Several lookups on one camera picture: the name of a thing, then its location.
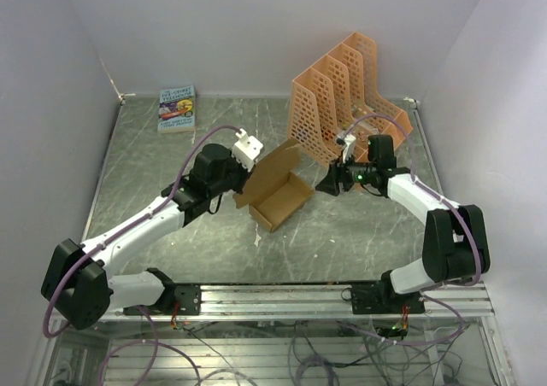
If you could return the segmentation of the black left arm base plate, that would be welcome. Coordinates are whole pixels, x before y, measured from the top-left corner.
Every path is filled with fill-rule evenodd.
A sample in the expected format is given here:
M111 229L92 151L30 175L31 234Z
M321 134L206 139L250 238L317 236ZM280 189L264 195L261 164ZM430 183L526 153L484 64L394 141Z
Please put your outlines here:
M176 284L174 287L174 313L197 316L202 305L202 290L196 284Z

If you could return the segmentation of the brown cardboard box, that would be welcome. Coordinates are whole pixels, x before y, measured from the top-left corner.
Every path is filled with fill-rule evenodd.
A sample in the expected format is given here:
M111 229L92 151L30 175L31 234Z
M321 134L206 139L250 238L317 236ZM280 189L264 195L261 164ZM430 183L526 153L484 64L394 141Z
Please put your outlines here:
M256 164L242 193L233 195L236 208L247 207L268 232L276 231L314 194L293 172L300 163L298 145L294 138L279 145Z

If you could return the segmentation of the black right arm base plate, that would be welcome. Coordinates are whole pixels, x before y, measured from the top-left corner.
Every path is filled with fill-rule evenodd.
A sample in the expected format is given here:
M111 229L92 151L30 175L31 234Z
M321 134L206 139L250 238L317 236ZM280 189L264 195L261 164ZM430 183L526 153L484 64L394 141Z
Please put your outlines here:
M421 314L424 301L419 292L400 295L385 280L351 283L341 291L341 298L351 305L354 315L369 314Z

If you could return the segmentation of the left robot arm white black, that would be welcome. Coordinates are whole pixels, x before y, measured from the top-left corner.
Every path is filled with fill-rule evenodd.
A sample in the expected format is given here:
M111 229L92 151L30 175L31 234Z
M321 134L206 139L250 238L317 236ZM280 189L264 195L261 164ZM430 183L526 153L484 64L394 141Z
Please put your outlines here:
M181 310L180 285L156 268L133 275L119 270L160 238L214 214L211 202L229 191L242 192L263 146L254 137L231 149L209 143L196 155L193 168L169 185L146 208L100 236L58 244L41 294L47 313L58 311L76 330L95 324L107 311L136 306L155 315Z

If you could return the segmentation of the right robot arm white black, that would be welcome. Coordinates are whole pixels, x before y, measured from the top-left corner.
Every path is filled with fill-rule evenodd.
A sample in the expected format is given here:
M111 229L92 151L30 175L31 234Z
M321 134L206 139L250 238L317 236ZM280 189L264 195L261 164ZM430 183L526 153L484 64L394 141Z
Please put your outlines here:
M358 184L377 190L410 211L424 226L421 257L387 272L379 282L376 298L385 313L397 313L407 295L439 284L474 285L491 266L484 215L476 205L461 205L447 199L420 181L407 167L400 167L392 137L368 138L368 160L355 160L356 138L340 135L343 148L329 163L327 175L315 189L337 196Z

